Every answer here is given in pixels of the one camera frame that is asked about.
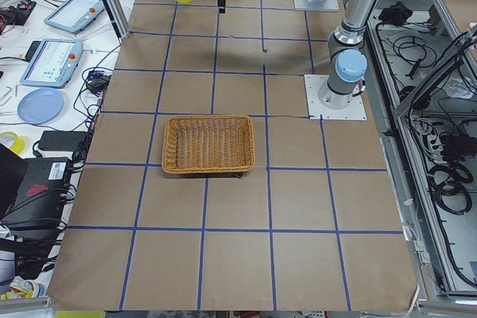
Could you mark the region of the yellow tape roll on desk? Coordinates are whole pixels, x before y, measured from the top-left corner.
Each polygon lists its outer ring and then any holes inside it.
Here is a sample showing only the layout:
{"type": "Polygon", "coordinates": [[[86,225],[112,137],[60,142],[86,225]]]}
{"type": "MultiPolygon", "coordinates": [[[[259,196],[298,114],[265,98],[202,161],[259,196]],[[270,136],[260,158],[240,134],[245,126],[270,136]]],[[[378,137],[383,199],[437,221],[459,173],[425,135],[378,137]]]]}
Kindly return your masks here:
{"type": "Polygon", "coordinates": [[[0,142],[13,153],[19,155],[25,149],[25,141],[15,132],[7,131],[0,133],[0,142]]]}

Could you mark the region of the upper teach pendant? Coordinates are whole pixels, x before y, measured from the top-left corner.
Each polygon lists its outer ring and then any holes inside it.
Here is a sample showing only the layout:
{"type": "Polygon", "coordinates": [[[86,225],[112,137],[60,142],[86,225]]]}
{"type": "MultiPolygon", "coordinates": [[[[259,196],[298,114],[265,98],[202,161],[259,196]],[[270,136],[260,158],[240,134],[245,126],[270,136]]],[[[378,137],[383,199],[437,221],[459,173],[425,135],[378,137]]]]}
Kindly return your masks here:
{"type": "Polygon", "coordinates": [[[44,19],[53,28],[77,34],[105,10],[102,0],[66,0],[44,19]]]}

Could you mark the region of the teach pendant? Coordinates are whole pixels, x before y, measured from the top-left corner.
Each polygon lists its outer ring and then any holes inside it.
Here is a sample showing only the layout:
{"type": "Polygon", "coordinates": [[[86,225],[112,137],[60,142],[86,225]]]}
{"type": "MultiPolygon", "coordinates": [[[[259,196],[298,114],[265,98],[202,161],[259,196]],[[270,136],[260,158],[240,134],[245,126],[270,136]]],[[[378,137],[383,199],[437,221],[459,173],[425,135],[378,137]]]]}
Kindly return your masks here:
{"type": "Polygon", "coordinates": [[[105,10],[102,0],[66,0],[44,19],[53,28],[77,34],[105,10]]]}
{"type": "Polygon", "coordinates": [[[19,83],[23,86],[63,88],[78,66],[83,43],[71,39],[44,39],[19,83]]]}

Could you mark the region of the lower teach pendant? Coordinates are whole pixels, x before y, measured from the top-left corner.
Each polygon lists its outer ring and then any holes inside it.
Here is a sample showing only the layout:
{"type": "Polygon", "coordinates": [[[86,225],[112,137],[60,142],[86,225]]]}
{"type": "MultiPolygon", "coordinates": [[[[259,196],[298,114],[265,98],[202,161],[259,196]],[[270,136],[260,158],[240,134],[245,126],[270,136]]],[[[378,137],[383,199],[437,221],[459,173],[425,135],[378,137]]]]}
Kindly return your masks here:
{"type": "Polygon", "coordinates": [[[83,43],[71,39],[44,39],[19,83],[23,86],[63,88],[78,66],[83,43]]]}

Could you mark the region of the brown wicker basket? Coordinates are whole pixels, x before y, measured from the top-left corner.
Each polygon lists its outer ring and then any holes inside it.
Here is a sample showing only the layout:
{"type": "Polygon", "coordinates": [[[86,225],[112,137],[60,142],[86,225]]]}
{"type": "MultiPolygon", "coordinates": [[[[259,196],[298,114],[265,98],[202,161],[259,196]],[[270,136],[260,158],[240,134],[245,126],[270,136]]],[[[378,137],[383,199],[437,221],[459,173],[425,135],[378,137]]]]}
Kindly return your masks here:
{"type": "Polygon", "coordinates": [[[166,122],[162,169],[168,174],[244,173],[255,161],[247,115],[176,115],[166,122]]]}

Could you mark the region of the blue plate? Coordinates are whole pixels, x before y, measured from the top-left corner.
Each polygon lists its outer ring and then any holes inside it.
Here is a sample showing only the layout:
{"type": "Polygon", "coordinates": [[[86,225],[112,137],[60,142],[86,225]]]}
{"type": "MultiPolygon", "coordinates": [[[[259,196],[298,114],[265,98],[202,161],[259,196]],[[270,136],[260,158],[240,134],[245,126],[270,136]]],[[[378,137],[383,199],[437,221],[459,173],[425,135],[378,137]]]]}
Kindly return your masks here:
{"type": "Polygon", "coordinates": [[[28,93],[18,104],[18,116],[28,124],[44,124],[56,118],[64,105],[60,90],[41,88],[28,93]]]}

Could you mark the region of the black power adapter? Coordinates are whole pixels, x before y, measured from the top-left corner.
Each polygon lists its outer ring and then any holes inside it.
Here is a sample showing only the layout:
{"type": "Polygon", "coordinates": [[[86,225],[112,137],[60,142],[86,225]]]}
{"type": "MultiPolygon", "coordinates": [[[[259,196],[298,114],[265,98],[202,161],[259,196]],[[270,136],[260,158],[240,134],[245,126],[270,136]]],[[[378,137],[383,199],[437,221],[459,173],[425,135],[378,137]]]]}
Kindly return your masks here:
{"type": "Polygon", "coordinates": [[[85,139],[85,131],[46,130],[35,145],[42,152],[74,152],[85,139]]]}

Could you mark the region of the black computer case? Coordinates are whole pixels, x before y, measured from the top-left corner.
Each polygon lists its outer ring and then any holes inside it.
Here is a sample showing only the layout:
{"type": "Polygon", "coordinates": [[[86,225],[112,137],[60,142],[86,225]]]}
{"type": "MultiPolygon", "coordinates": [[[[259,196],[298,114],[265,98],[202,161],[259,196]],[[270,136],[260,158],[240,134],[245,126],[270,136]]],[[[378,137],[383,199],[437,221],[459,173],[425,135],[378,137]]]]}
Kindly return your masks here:
{"type": "Polygon", "coordinates": [[[44,258],[63,226],[72,174],[66,157],[23,159],[1,146],[1,226],[13,239],[1,239],[1,250],[44,258]]]}

